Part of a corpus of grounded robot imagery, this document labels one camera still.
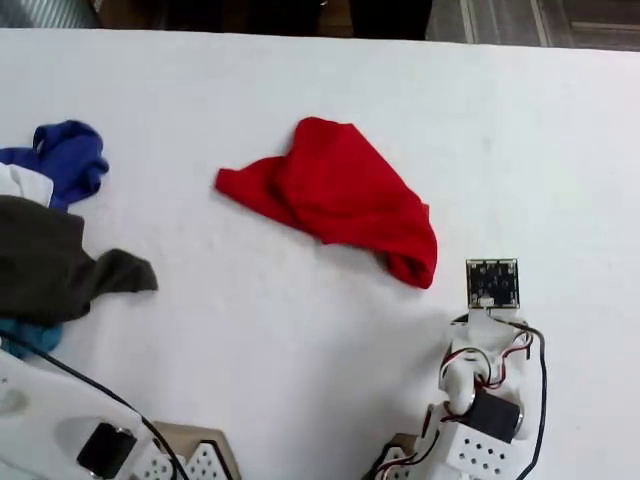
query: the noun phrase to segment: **dark floor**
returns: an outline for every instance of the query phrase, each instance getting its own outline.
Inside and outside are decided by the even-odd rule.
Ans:
[[[222,30],[246,32],[246,2],[225,0]],[[103,0],[100,16],[110,28],[166,27],[166,11],[158,8],[159,3]],[[207,22],[207,15],[200,15],[191,29],[216,29]],[[175,28],[190,29],[189,25]],[[349,0],[326,2],[319,34],[352,35]],[[640,50],[640,0],[433,0],[427,39]]]

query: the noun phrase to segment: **red wire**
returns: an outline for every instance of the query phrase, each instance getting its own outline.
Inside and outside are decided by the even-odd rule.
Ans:
[[[524,333],[527,333],[527,332],[519,333],[516,336],[516,338],[513,339],[513,341],[515,342],[518,339],[518,337],[522,336]],[[505,360],[507,359],[507,357],[509,355],[511,355],[512,353],[514,353],[514,352],[519,352],[519,351],[522,351],[522,350],[528,350],[529,348],[531,348],[531,344],[532,343],[533,343],[533,337],[529,337],[529,342],[527,342],[525,345],[520,345],[518,347],[513,347],[513,348],[510,348],[508,350],[505,350],[501,355],[502,361],[500,362],[501,363],[501,365],[500,365],[500,380],[498,380],[497,382],[494,382],[494,383],[486,383],[484,386],[486,388],[490,388],[492,390],[500,388],[500,386],[502,386],[504,381],[507,379],[507,367],[506,367],[506,364],[505,364]]]

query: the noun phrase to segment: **teal cloth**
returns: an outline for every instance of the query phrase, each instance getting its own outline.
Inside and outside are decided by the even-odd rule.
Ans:
[[[9,318],[0,318],[0,335],[2,332],[11,333],[20,340],[24,340],[30,345],[48,353],[56,348],[62,339],[62,324],[53,327],[41,327],[18,322],[17,320]],[[2,350],[18,358],[25,358],[32,355],[26,348],[6,339],[2,339]]]

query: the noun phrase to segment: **fabric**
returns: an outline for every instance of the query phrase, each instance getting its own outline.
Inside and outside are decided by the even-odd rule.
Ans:
[[[18,165],[0,164],[0,195],[27,198],[48,207],[52,193],[50,178]]]
[[[56,348],[60,340],[62,340],[61,324],[53,327],[40,327],[13,319],[0,319],[0,332],[11,333],[45,353]],[[32,355],[26,348],[5,339],[2,339],[2,350],[18,358],[26,358]]]
[[[0,196],[0,316],[42,326],[79,318],[108,292],[157,290],[151,265],[122,250],[82,250],[84,220]]]
[[[390,273],[428,288],[436,237],[423,205],[353,125],[302,120],[291,151],[239,170],[221,169],[215,188],[281,223],[382,254]]]
[[[50,178],[18,165],[0,164],[0,195],[22,197],[48,207],[52,193],[53,181]],[[0,331],[12,333],[45,352],[53,350],[62,338],[62,325],[39,327],[14,319],[0,319]],[[18,358],[30,355],[28,350],[8,340],[2,341],[2,349]]]
[[[89,125],[68,120],[43,125],[33,135],[33,148],[0,149],[0,163],[19,165],[53,181],[49,206],[67,210],[69,204],[93,195],[109,170],[102,158],[102,139]]]

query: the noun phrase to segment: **white cloth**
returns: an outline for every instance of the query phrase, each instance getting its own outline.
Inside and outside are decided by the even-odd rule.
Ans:
[[[53,181],[41,173],[18,165],[0,163],[0,195],[13,195],[49,206]]]

